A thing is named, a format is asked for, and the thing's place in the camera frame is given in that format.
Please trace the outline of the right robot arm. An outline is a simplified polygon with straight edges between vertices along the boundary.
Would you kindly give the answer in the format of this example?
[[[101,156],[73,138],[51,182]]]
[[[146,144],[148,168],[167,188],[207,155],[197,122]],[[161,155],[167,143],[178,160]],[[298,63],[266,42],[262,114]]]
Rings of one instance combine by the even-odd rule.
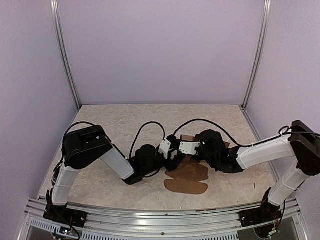
[[[266,222],[285,200],[309,177],[320,173],[320,135],[300,120],[283,127],[277,136],[253,143],[226,147],[219,132],[212,129],[195,136],[194,154],[217,172],[235,174],[278,159],[294,158],[294,163],[276,185],[265,193],[256,218]]]

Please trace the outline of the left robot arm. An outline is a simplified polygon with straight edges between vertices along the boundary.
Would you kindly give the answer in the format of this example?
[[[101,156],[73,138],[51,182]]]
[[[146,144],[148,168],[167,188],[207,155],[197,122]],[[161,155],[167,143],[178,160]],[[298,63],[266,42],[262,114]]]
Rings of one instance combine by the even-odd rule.
[[[68,197],[78,174],[96,160],[111,168],[127,185],[134,185],[156,175],[162,168],[169,172],[178,168],[184,154],[177,150],[174,140],[164,137],[158,147],[145,144],[129,157],[111,141],[101,125],[91,122],[87,127],[67,129],[62,139],[61,160],[53,170],[52,187],[46,193],[46,212],[63,223],[70,218]]]

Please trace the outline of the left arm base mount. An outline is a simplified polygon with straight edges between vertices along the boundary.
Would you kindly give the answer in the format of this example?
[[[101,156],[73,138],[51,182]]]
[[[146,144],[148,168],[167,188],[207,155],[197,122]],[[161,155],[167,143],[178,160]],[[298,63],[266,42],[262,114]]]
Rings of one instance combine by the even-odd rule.
[[[45,210],[43,218],[68,226],[84,228],[87,220],[87,215],[88,214],[85,211],[68,208],[63,211],[50,209]]]

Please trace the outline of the brown cardboard box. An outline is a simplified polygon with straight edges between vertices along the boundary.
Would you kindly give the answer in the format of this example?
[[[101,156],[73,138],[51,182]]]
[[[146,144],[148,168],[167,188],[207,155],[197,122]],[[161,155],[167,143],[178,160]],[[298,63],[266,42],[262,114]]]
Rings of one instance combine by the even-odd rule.
[[[172,157],[181,152],[176,151]],[[208,190],[209,168],[186,155],[176,170],[165,171],[166,179],[163,181],[165,188],[172,193],[201,195]]]

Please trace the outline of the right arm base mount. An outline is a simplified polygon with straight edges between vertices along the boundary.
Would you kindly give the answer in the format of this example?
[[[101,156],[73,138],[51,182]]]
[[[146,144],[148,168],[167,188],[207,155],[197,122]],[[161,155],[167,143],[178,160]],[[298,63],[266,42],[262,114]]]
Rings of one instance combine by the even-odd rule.
[[[240,211],[238,215],[240,218],[241,226],[249,227],[274,221],[275,219],[279,220],[282,217],[282,212],[278,208],[270,209],[258,207]]]

